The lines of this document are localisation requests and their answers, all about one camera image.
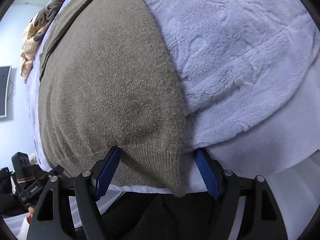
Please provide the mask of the olive brown knit sweater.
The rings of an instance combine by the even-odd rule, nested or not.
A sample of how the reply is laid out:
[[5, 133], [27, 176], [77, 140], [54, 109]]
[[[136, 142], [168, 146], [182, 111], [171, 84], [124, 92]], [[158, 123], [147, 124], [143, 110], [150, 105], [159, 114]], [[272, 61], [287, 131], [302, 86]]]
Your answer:
[[143, 0], [71, 0], [40, 56], [39, 128], [50, 166], [75, 177], [124, 151], [117, 186], [185, 188], [178, 77]]

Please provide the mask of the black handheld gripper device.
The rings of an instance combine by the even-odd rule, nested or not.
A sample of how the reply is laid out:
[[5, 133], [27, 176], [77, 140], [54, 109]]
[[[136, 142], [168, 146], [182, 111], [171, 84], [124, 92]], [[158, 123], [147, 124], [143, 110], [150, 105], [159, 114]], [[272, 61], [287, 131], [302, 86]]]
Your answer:
[[24, 206], [36, 205], [50, 178], [64, 172], [60, 165], [50, 172], [45, 172], [39, 165], [31, 165], [28, 155], [22, 152], [13, 155], [11, 161], [14, 167], [17, 195]]

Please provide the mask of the white framed monitor screen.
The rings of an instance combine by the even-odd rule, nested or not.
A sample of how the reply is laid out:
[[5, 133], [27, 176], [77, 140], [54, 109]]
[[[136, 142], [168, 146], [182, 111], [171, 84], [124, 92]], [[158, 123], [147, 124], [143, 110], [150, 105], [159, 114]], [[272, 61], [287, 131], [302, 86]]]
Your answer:
[[7, 92], [11, 66], [0, 67], [0, 117], [7, 116]]

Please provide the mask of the lavender fleece blanket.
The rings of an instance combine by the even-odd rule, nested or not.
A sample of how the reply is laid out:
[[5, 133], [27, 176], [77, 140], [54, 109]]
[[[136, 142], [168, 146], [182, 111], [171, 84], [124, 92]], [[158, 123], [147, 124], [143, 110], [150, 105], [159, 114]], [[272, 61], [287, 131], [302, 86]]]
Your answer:
[[289, 239], [319, 239], [319, 38], [299, 0], [144, 0], [187, 100], [189, 144], [270, 175]]

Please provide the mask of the peach orange crumpled garment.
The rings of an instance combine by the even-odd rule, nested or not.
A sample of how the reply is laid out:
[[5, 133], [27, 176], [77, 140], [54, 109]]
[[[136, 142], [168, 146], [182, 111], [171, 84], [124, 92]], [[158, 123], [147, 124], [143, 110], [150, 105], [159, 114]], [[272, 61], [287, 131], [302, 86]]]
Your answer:
[[46, 9], [42, 8], [29, 21], [23, 31], [20, 70], [24, 83], [27, 83], [27, 79], [33, 68], [34, 57], [47, 31], [48, 22]]

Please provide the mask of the grey brown crumpled garment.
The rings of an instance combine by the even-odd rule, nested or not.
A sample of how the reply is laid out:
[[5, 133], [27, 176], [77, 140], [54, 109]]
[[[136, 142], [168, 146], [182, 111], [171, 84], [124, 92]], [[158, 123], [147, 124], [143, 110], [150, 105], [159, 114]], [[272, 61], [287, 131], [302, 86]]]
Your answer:
[[36, 29], [36, 33], [33, 36], [33, 40], [35, 42], [42, 41], [64, 1], [65, 0], [50, 0], [50, 2], [40, 9], [37, 15], [33, 18], [33, 26]]

